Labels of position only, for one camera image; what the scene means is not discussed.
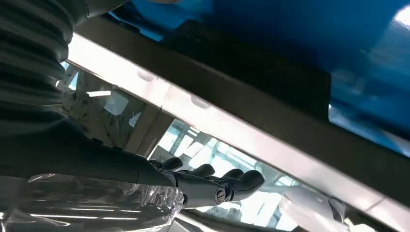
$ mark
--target screw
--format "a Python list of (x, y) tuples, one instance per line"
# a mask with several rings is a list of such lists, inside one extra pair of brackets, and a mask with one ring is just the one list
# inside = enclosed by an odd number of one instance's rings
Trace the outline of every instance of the screw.
[(215, 192), (215, 201), (216, 203), (220, 204), (225, 200), (225, 190), (223, 188), (219, 188), (216, 192)]
[(176, 195), (176, 201), (181, 202), (184, 199), (184, 195), (182, 193), (177, 193)]

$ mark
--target blue panel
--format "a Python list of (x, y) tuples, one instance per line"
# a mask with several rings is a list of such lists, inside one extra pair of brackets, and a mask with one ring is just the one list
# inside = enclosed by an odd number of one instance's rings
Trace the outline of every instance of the blue panel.
[(332, 75), (332, 99), (343, 105), (340, 112), (350, 115), (352, 123), (345, 128), (370, 139), (375, 133), (360, 133), (354, 126), (367, 118), (371, 125), (366, 127), (410, 139), (407, 0), (181, 0), (177, 4), (133, 0), (131, 4), (164, 31), (194, 19), (319, 67)]

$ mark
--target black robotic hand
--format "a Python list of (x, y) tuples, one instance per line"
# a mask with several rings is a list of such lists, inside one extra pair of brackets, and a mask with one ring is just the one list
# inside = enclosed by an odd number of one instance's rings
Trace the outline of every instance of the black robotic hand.
[(173, 179), (176, 187), (182, 190), (185, 208), (239, 201), (252, 195), (264, 183), (263, 176), (256, 170), (243, 173), (240, 169), (232, 169), (223, 177), (215, 177), (212, 176), (215, 170), (210, 164), (203, 164), (193, 171), (173, 171), (183, 165), (177, 157), (163, 163), (156, 160), (149, 162)]

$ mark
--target transparent plastic sheet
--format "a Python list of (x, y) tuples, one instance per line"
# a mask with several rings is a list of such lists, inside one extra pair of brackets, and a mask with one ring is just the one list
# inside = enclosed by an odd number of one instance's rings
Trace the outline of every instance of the transparent plastic sheet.
[(60, 174), (0, 176), (2, 231), (156, 232), (182, 208), (182, 191)]

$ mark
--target glass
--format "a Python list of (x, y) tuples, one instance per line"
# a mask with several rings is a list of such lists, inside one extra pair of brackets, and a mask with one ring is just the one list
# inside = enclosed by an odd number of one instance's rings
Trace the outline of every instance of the glass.
[(87, 137), (125, 147), (146, 103), (70, 63), (62, 66), (67, 76), (56, 82), (64, 92), (59, 109), (77, 119)]
[(235, 222), (284, 231), (292, 231), (297, 227), (291, 218), (282, 215), (279, 210), (283, 191), (299, 185), (298, 181), (286, 174), (179, 120), (173, 121), (150, 158), (165, 161), (174, 156), (184, 163), (181, 170), (193, 170), (209, 163), (214, 167), (214, 176), (217, 177), (234, 168), (244, 172), (258, 170), (265, 177), (265, 183), (249, 198), (214, 207), (201, 207), (198, 211)]

